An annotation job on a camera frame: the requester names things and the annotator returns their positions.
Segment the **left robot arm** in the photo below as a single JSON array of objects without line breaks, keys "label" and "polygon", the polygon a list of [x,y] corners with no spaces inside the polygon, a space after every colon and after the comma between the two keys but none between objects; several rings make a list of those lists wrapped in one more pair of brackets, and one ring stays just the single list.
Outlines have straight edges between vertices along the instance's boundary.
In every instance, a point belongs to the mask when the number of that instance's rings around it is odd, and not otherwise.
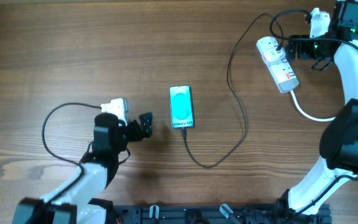
[{"label": "left robot arm", "polygon": [[125,122],[115,114],[94,119],[94,139],[77,163],[75,174],[40,198],[23,198],[16,207],[14,223],[119,223],[121,216],[109,200],[96,198],[113,180],[121,152],[129,142],[152,136],[151,112]]}]

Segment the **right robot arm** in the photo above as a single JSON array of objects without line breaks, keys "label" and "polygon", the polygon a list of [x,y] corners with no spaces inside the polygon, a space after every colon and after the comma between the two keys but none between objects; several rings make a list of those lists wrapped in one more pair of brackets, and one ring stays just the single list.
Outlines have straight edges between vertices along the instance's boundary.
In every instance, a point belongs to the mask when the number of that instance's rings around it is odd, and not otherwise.
[{"label": "right robot arm", "polygon": [[272,214],[276,222],[320,223],[324,201],[347,181],[358,181],[358,1],[338,1],[331,15],[318,8],[302,12],[310,34],[278,38],[288,42],[290,60],[314,60],[314,70],[321,61],[335,64],[345,105],[327,120],[316,164],[277,200]]}]

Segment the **turquoise screen Galaxy smartphone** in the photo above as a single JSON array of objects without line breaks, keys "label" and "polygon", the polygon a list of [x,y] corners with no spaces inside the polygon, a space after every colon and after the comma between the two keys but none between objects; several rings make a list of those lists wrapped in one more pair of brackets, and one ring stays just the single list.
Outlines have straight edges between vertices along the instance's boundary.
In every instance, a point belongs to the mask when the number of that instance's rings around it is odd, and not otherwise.
[{"label": "turquoise screen Galaxy smartphone", "polygon": [[174,129],[193,127],[195,122],[190,86],[171,86],[169,95],[172,127]]}]

